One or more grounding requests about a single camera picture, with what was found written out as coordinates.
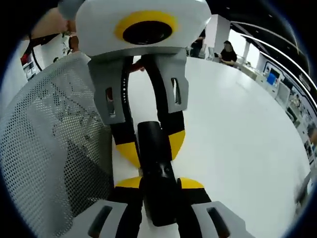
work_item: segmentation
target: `ceiling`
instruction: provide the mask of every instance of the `ceiling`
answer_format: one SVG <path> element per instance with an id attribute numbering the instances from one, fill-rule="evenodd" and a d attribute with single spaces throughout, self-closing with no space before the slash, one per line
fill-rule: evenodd
<path id="1" fill-rule="evenodd" d="M 303 20 L 303 18 L 296 18 L 293 14 L 293 10 L 290 9 L 294 2 L 293 0 L 275 0 L 274 5 L 269 1 L 264 2 L 262 0 L 207 0 L 207 2 L 212 14 L 219 14 L 231 22 L 244 22 L 265 28 L 286 39 L 285 41 L 280 37 L 255 26 L 245 24 L 238 24 L 237 26 L 237 23 L 231 24 L 233 30 L 243 34 L 247 31 L 253 37 L 278 48 L 299 64 L 299 66 L 314 79 L 314 67 L 312 67 L 311 63 L 308 63 L 309 61 L 303 47 L 304 45 L 301 44 L 300 38 L 298 37 L 298 34 L 301 33 L 297 30 L 298 27 L 301 29 L 298 20 Z M 260 51 L 263 51 L 263 49 L 261 49 L 261 47 L 259 47 L 253 40 L 248 38 L 246 40 L 254 44 Z M 287 67 L 296 76 L 300 74 L 300 70 L 283 55 L 266 45 L 262 44 L 262 46 L 267 50 L 271 57 Z"/>

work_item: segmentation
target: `woman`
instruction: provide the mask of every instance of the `woman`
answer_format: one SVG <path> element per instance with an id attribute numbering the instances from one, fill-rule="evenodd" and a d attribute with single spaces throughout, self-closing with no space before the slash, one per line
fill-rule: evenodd
<path id="1" fill-rule="evenodd" d="M 220 61 L 229 66 L 233 66 L 237 61 L 237 54 L 234 52 L 230 41 L 223 42 L 224 48 L 219 55 Z"/>

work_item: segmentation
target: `yellow part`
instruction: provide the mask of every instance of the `yellow part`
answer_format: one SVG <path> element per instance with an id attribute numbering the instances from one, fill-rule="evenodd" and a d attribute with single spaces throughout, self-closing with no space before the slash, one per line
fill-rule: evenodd
<path id="1" fill-rule="evenodd" d="M 174 160 L 176 158 L 178 151 L 180 150 L 180 147 L 182 147 L 182 144 L 184 142 L 185 130 L 169 135 L 168 138 L 170 147 L 172 149 L 172 159 Z"/>
<path id="2" fill-rule="evenodd" d="M 195 180 L 190 178 L 179 178 L 182 183 L 182 188 L 204 188 L 204 186 Z"/>
<path id="3" fill-rule="evenodd" d="M 115 27 L 114 34 L 120 40 L 123 40 L 123 32 L 130 26 L 142 21 L 159 21 L 169 25 L 173 32 L 177 31 L 177 21 L 174 16 L 161 11 L 136 11 L 125 17 Z"/>
<path id="4" fill-rule="evenodd" d="M 139 157 L 134 142 L 116 145 L 116 148 L 121 155 L 130 161 L 135 167 L 140 167 Z"/>
<path id="5" fill-rule="evenodd" d="M 141 177 L 128 178 L 123 181 L 120 181 L 116 187 L 132 187 L 139 188 Z"/>

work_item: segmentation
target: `white table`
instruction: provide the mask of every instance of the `white table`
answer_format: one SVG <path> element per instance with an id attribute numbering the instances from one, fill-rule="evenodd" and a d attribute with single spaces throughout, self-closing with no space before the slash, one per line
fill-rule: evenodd
<path id="1" fill-rule="evenodd" d="M 175 176 L 204 184 L 245 220 L 257 238 L 279 238 L 292 222 L 296 188 L 310 171 L 302 140 L 280 105 L 239 70 L 187 58 L 186 137 L 173 162 Z M 146 72 L 130 75 L 129 100 L 135 126 L 157 120 Z M 138 175 L 113 150 L 114 180 Z M 143 211 L 140 238 L 176 238 L 177 226 L 154 227 Z"/>

